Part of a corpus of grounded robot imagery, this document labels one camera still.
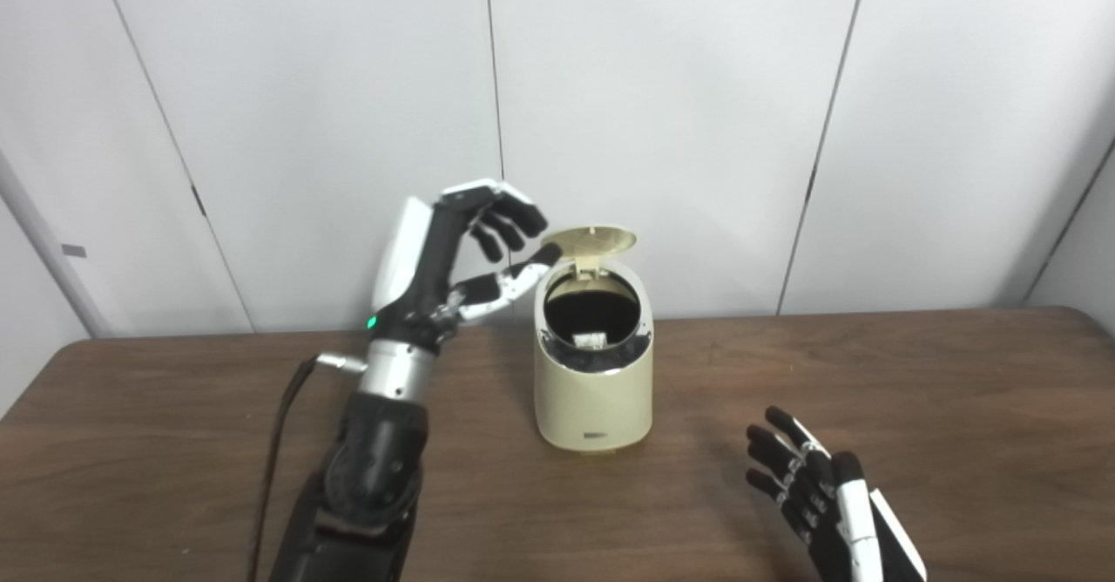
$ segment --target robotic arm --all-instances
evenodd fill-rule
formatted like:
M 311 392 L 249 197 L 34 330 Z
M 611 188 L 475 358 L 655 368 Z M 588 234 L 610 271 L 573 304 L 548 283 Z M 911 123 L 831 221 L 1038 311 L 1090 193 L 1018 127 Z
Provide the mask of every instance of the robotic arm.
M 360 384 L 294 505 L 272 582 L 397 582 L 421 489 L 426 386 L 440 345 L 462 321 L 510 305 L 561 258 L 558 245 L 543 245 L 523 263 L 450 285 L 460 239 L 469 233 L 498 261 L 496 236 L 520 251 L 524 235 L 545 227 L 533 202 L 504 182 L 453 186 L 434 205 L 407 200 L 376 281 L 367 359 L 324 352 L 316 360 L 357 372 Z
M 791 443 L 747 428 L 747 454 L 770 474 L 750 469 L 747 482 L 766 493 L 808 549 L 824 582 L 925 582 L 925 565 L 876 488 L 867 492 L 854 454 L 828 452 L 793 416 L 774 406 L 767 421 Z

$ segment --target trash can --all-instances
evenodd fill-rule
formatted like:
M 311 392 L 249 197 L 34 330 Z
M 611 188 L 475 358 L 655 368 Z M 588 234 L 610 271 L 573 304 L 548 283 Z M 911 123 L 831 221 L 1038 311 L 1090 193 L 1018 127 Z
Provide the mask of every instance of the trash can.
M 604 452 L 652 423 L 655 323 L 641 280 L 614 256 L 636 236 L 615 225 L 545 237 L 562 260 L 534 295 L 534 410 L 553 446 Z

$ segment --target cable connector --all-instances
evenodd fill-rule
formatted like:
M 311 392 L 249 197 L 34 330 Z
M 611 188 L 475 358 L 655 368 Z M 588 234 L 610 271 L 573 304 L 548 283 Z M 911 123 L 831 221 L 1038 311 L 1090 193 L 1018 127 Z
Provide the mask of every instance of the cable connector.
M 368 363 L 359 357 L 341 356 L 338 352 L 319 352 L 317 362 L 353 376 L 363 375 L 368 370 Z

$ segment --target white wall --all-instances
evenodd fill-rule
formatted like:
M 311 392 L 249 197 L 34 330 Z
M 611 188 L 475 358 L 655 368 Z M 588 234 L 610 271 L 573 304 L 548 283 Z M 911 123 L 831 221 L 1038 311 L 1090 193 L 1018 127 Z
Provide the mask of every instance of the white wall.
M 112 0 L 0 0 L 0 153 L 106 336 L 250 331 Z
M 1113 87 L 1115 0 L 863 0 L 782 311 L 1021 303 Z
M 360 327 L 404 197 L 500 176 L 487 0 L 119 2 L 261 331 Z
M 1028 300 L 1069 305 L 1115 334 L 1115 156 L 1096 177 Z
M 65 345 L 88 337 L 0 201 L 0 416 Z
M 773 314 L 854 2 L 492 0 L 507 181 L 657 316 Z
M 862 0 L 833 101 L 855 0 L 117 1 L 0 0 L 0 185 L 106 334 L 359 327 L 403 197 L 498 176 L 660 317 L 1017 304 L 1115 136 L 1115 0 Z

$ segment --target wooden table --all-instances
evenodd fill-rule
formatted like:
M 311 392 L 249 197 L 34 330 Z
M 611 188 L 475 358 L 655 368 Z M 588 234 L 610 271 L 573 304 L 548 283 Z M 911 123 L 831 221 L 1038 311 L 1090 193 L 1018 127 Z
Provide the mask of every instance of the wooden table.
M 1115 343 L 1069 309 L 661 321 L 655 427 L 614 455 L 549 447 L 530 331 L 446 348 L 407 582 L 816 580 L 744 485 L 769 404 L 888 495 L 930 579 L 1115 576 Z M 360 334 L 88 341 L 0 421 L 0 580 L 240 580 L 294 365 Z M 352 380 L 288 421 L 264 559 Z

